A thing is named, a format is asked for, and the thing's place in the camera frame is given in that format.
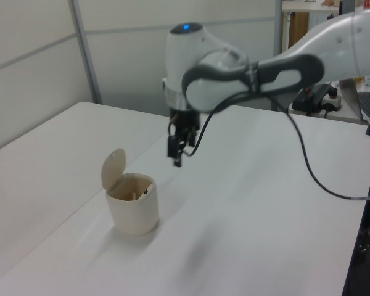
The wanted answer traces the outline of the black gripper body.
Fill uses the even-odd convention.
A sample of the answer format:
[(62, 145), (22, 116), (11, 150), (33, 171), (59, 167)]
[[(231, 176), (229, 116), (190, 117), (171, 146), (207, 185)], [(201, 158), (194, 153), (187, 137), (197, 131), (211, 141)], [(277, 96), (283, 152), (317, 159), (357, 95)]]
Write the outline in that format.
[(200, 129), (200, 113), (195, 110), (176, 110), (169, 108), (170, 122), (180, 129), (195, 128)]

